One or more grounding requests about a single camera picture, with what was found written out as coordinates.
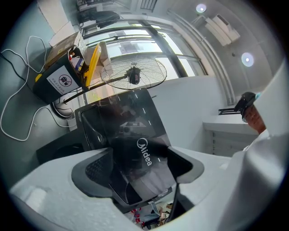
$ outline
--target air conditioner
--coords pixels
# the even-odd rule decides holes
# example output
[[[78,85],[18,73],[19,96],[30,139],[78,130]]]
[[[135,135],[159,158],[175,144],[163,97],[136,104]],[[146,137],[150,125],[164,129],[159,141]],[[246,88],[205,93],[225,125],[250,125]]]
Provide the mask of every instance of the air conditioner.
[[[207,18],[206,22],[206,28],[217,38],[222,46],[231,44],[240,37],[239,33],[220,14],[214,17],[213,20]]]

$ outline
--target power cord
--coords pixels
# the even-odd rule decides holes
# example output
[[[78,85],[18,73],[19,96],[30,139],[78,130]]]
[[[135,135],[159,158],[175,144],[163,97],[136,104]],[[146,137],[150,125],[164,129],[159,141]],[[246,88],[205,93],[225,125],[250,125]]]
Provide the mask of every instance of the power cord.
[[[12,66],[12,68],[13,68],[15,74],[25,82],[25,79],[22,78],[22,77],[17,73],[17,71],[15,70],[13,63],[10,62],[10,60],[8,60],[8,59],[7,59],[7,58],[6,58],[2,53],[0,53],[0,56],[1,56],[4,60],[6,60],[7,62],[9,62],[9,63],[11,64],[11,66]],[[29,90],[33,93],[33,90],[29,87],[28,84],[27,84],[27,87],[28,87]]]
[[[34,118],[35,118],[36,114],[37,114],[41,109],[43,109],[43,108],[49,110],[50,114],[52,115],[54,121],[56,122],[56,124],[57,124],[58,126],[64,127],[64,128],[71,127],[71,126],[63,126],[63,125],[60,125],[60,124],[56,121],[56,119],[55,119],[53,113],[51,112],[51,110],[50,110],[48,107],[46,107],[46,106],[42,106],[42,107],[38,108],[37,111],[34,113],[33,118],[32,118],[32,122],[31,122],[31,125],[30,125],[30,128],[29,128],[28,135],[27,135],[27,137],[26,137],[25,139],[18,139],[18,138],[16,138],[16,137],[13,137],[13,136],[7,134],[7,133],[3,130],[3,128],[2,128],[2,118],[3,118],[3,114],[4,114],[4,112],[5,112],[5,109],[6,109],[6,107],[7,107],[7,104],[8,104],[8,102],[9,102],[9,100],[10,100],[12,97],[14,97],[18,92],[20,92],[20,90],[21,90],[21,89],[25,86],[25,84],[27,83],[28,75],[29,75],[29,69],[31,68],[31,69],[32,69],[33,71],[35,71],[36,73],[40,73],[40,72],[42,72],[43,67],[44,67],[44,65],[45,65],[47,50],[46,50],[44,41],[43,41],[42,39],[41,39],[41,41],[42,41],[43,46],[44,46],[44,48],[45,48],[44,64],[43,64],[43,66],[42,66],[42,68],[41,68],[40,71],[36,71],[33,67],[31,67],[31,66],[29,65],[29,59],[28,59],[27,49],[28,49],[28,45],[29,45],[30,38],[32,38],[32,37],[41,39],[40,37],[37,37],[37,36],[30,36],[30,37],[29,37],[28,42],[27,42],[27,45],[26,45],[26,49],[25,49],[27,62],[25,61],[25,59],[24,59],[20,54],[16,53],[15,51],[13,51],[13,50],[11,50],[11,49],[5,49],[5,50],[3,50],[3,51],[1,52],[1,54],[2,54],[2,53],[5,52],[5,51],[11,51],[12,53],[18,55],[18,56],[24,61],[24,63],[26,64],[26,66],[28,66],[27,77],[26,77],[25,83],[22,85],[22,87],[21,87],[17,92],[15,92],[14,94],[12,94],[12,95],[8,98],[8,100],[6,101],[6,103],[5,103],[5,105],[4,105],[4,108],[3,108],[3,111],[2,111],[1,117],[0,117],[0,128],[1,128],[2,132],[3,132],[6,136],[8,136],[8,137],[10,137],[10,138],[12,138],[12,139],[15,139],[15,140],[18,140],[18,141],[22,141],[22,142],[28,140],[29,135],[30,135],[30,132],[31,132],[31,129],[32,129],[32,125],[33,125],[33,122],[34,122]]]

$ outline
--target electric fan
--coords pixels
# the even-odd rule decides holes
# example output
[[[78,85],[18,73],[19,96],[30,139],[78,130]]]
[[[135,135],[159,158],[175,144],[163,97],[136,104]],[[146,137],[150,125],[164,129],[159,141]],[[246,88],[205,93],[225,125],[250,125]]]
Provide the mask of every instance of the electric fan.
[[[92,86],[89,91],[106,84],[123,90],[152,88],[165,81],[167,70],[161,62],[154,58],[129,55],[129,57],[122,56],[113,59],[104,66],[100,77],[103,83]],[[69,118],[73,114],[71,100],[86,92],[79,92],[72,97],[69,97],[68,94],[64,95],[53,103],[53,107],[60,116]]]
[[[101,79],[106,84],[124,90],[152,88],[167,77],[164,65],[153,58],[116,58],[101,71]]]

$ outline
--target midea logo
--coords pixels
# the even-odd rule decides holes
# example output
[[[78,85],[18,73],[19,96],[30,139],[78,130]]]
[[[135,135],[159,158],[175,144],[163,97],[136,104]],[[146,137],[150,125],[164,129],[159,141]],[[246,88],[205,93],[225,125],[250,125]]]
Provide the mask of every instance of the midea logo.
[[[147,146],[148,146],[148,140],[146,138],[140,138],[138,139],[138,141],[136,142],[137,147],[141,150],[141,152],[143,153],[143,156],[145,158],[145,161],[147,162],[146,164],[148,166],[150,166],[152,164],[152,162],[150,161],[149,158],[149,154],[147,153]]]

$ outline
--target fan guard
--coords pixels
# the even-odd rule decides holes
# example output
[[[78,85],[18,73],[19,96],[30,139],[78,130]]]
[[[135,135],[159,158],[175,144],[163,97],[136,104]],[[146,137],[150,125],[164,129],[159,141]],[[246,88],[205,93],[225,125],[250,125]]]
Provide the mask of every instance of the fan guard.
[[[153,58],[119,57],[101,71],[101,79],[108,85],[124,90],[152,88],[167,77],[164,65]]]

